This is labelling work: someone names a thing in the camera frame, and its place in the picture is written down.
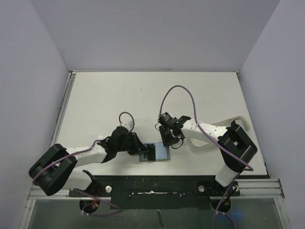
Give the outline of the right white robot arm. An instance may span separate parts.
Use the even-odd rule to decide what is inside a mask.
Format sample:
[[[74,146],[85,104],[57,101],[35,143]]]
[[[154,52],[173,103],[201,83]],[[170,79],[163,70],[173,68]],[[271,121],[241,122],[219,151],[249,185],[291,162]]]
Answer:
[[[235,121],[229,126],[215,126],[197,122],[194,118],[171,117],[165,112],[158,117],[159,131],[165,147],[177,144],[186,138],[212,143],[222,154],[224,165],[215,176],[212,189],[223,195],[229,184],[248,167],[258,149],[244,129]]]

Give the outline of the grey card holder wallet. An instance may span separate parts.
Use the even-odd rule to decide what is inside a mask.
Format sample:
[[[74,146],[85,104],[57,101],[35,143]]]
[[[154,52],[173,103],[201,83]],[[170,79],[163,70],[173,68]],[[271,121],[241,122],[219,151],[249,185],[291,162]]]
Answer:
[[[169,147],[164,147],[163,143],[153,143],[153,144],[155,145],[155,153],[156,153],[156,161],[155,162],[169,161],[170,160]]]

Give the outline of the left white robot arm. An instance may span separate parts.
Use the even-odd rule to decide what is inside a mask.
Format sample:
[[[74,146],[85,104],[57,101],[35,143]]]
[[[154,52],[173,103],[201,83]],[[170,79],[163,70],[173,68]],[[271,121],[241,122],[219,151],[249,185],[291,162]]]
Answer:
[[[47,196],[54,195],[64,187],[80,189],[86,196],[92,196],[97,190],[94,176],[87,170],[78,171],[77,168],[109,162],[120,152],[133,156],[148,153],[149,148],[135,132],[118,126],[110,136],[94,140],[88,148],[52,145],[29,169],[29,176],[32,183]]]

